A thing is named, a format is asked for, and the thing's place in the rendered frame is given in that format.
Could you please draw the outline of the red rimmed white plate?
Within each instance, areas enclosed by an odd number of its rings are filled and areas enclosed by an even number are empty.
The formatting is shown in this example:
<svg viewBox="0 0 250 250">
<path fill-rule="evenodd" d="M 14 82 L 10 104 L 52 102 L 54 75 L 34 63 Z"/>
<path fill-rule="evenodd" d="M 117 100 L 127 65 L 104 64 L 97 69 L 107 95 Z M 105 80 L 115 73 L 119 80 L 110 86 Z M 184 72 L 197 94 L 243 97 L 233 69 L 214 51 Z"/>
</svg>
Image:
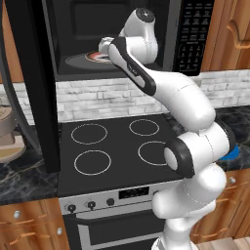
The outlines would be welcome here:
<svg viewBox="0 0 250 250">
<path fill-rule="evenodd" d="M 89 52 L 85 55 L 85 58 L 94 63 L 110 63 L 108 55 L 101 54 L 98 51 Z"/>
</svg>

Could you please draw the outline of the wooden wall cupboard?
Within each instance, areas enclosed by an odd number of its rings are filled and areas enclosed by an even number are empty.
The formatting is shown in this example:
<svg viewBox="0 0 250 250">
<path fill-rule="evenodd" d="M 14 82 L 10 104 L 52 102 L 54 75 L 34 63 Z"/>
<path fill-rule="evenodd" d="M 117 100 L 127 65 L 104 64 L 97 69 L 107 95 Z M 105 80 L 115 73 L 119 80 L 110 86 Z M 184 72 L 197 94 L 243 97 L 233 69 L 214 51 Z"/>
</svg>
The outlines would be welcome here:
<svg viewBox="0 0 250 250">
<path fill-rule="evenodd" d="M 20 83 L 23 81 L 20 60 L 19 60 L 13 32 L 11 29 L 6 4 L 2 3 L 2 7 L 3 7 L 2 27 L 3 27 L 3 37 L 4 37 L 4 45 L 5 45 L 6 58 L 8 61 L 8 67 L 9 67 L 12 82 Z"/>
</svg>

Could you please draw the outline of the wooden base cupboard front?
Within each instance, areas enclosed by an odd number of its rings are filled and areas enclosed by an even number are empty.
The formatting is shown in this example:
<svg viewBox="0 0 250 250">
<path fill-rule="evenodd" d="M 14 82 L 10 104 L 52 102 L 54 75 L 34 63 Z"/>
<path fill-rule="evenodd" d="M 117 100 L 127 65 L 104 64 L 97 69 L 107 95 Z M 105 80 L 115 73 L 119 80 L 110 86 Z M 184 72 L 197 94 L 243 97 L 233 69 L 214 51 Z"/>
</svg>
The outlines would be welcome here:
<svg viewBox="0 0 250 250">
<path fill-rule="evenodd" d="M 21 211 L 18 219 L 15 211 Z M 1 205 L 0 250 L 70 250 L 59 200 Z"/>
<path fill-rule="evenodd" d="M 236 182 L 230 184 L 229 177 Z M 190 239 L 195 244 L 250 236 L 250 168 L 227 172 L 227 181 L 216 209 L 193 227 Z"/>
</svg>

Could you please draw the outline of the dark round microwave turntable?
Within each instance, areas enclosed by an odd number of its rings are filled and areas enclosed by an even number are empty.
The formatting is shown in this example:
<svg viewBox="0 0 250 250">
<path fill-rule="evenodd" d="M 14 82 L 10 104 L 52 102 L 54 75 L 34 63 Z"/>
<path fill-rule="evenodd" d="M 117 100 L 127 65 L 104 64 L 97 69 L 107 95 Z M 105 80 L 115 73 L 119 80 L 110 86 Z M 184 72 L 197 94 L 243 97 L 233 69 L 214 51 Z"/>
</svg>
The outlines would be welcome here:
<svg viewBox="0 0 250 250">
<path fill-rule="evenodd" d="M 86 54 L 80 54 L 76 56 L 69 57 L 65 62 L 76 68 L 90 69 L 90 70 L 116 70 L 117 67 L 112 63 L 97 63 L 90 62 L 85 58 Z"/>
</svg>

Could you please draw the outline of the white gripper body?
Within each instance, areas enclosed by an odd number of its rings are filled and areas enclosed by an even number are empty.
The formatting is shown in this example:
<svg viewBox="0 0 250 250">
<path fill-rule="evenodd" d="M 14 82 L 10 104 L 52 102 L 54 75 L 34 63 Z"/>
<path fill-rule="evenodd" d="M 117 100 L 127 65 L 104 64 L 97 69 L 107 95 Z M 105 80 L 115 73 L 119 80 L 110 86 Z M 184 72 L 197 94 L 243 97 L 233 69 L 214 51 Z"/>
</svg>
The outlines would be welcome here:
<svg viewBox="0 0 250 250">
<path fill-rule="evenodd" d="M 103 55 L 108 54 L 108 47 L 113 41 L 113 37 L 103 37 L 99 44 L 99 52 Z"/>
</svg>

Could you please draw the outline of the black microwave door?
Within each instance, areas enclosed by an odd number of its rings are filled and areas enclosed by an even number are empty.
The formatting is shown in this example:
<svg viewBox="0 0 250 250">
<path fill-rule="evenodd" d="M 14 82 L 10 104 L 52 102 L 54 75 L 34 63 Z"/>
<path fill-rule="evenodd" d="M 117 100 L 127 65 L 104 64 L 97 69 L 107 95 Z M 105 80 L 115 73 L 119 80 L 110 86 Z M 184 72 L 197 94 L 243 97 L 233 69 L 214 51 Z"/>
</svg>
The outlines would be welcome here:
<svg viewBox="0 0 250 250">
<path fill-rule="evenodd" d="M 9 101 L 21 131 L 36 152 L 44 158 L 46 171 L 61 170 L 58 134 L 56 81 L 42 0 L 4 0 L 21 63 L 26 92 L 35 127 L 31 128 L 14 90 L 8 89 Z"/>
</svg>

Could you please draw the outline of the black oven door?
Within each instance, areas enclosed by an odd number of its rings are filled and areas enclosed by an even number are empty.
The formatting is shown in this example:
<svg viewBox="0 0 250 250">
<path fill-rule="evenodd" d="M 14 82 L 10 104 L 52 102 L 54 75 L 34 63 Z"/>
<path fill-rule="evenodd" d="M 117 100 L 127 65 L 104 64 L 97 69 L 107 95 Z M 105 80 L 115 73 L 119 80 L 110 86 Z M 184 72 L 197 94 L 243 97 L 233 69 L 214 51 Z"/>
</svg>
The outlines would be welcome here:
<svg viewBox="0 0 250 250">
<path fill-rule="evenodd" d="M 150 210 L 99 219 L 62 217 L 70 250 L 151 250 L 165 224 Z"/>
</svg>

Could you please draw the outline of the black hob with rings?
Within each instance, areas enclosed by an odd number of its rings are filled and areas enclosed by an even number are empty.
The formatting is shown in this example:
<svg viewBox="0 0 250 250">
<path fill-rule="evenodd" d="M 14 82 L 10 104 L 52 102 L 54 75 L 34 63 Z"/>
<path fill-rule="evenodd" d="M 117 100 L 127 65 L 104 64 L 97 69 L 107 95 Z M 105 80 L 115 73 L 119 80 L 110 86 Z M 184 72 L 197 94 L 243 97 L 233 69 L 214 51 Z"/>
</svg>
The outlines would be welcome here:
<svg viewBox="0 0 250 250">
<path fill-rule="evenodd" d="M 176 181 L 164 158 L 173 138 L 161 114 L 64 123 L 58 195 Z"/>
</svg>

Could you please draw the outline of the wooden wall cupboard door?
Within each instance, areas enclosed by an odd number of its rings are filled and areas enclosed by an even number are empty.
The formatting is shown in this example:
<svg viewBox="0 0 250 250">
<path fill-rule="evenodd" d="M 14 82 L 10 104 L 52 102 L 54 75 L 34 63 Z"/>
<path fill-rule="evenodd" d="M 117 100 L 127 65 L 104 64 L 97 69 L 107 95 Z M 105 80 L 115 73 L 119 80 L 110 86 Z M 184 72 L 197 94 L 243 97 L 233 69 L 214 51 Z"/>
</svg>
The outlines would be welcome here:
<svg viewBox="0 0 250 250">
<path fill-rule="evenodd" d="M 250 69 L 250 0 L 215 0 L 202 71 Z"/>
</svg>

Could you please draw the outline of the blue round item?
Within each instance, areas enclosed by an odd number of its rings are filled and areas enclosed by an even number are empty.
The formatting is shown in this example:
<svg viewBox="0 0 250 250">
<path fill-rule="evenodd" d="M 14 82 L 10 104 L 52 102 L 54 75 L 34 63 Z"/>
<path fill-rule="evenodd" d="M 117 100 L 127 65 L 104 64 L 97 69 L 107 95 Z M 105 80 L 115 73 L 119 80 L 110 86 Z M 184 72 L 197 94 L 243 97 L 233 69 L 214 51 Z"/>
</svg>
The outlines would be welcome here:
<svg viewBox="0 0 250 250">
<path fill-rule="evenodd" d="M 238 155 L 239 155 L 239 147 L 235 146 L 231 152 L 221 157 L 221 160 L 234 160 Z"/>
</svg>

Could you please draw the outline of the steel oven control panel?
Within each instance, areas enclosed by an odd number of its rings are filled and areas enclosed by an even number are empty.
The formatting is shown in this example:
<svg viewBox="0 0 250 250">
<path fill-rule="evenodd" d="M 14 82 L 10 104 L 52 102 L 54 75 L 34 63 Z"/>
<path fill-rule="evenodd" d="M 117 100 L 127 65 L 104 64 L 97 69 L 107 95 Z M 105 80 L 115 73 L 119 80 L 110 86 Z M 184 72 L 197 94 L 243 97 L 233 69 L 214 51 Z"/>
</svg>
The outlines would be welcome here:
<svg viewBox="0 0 250 250">
<path fill-rule="evenodd" d="M 62 213 L 64 215 L 103 210 L 109 207 L 120 207 L 124 205 L 151 201 L 152 196 L 156 192 L 167 188 L 173 188 L 179 182 L 180 181 L 163 182 L 159 184 L 145 185 L 140 187 L 126 187 L 108 191 L 73 195 L 69 197 L 60 197 L 59 202 Z M 106 201 L 109 198 L 114 199 L 114 205 L 108 206 L 106 204 Z M 93 210 L 87 207 L 88 201 L 96 202 L 96 207 Z M 73 213 L 70 213 L 69 211 L 66 210 L 66 206 L 69 204 L 74 204 L 76 206 L 76 210 Z"/>
</svg>

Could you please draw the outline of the black microwave oven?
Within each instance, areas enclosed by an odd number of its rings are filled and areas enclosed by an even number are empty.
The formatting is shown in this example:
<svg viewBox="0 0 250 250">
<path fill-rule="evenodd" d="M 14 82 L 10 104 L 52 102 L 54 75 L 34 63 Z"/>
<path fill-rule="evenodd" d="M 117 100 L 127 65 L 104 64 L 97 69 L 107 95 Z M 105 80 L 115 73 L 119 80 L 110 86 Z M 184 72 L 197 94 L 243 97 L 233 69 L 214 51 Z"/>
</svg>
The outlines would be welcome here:
<svg viewBox="0 0 250 250">
<path fill-rule="evenodd" d="M 196 76 L 200 72 L 215 0 L 42 0 L 55 78 L 123 78 L 119 70 L 90 70 L 68 65 L 69 57 L 98 51 L 103 37 L 117 36 L 132 12 L 155 15 L 158 44 L 149 68 Z"/>
</svg>

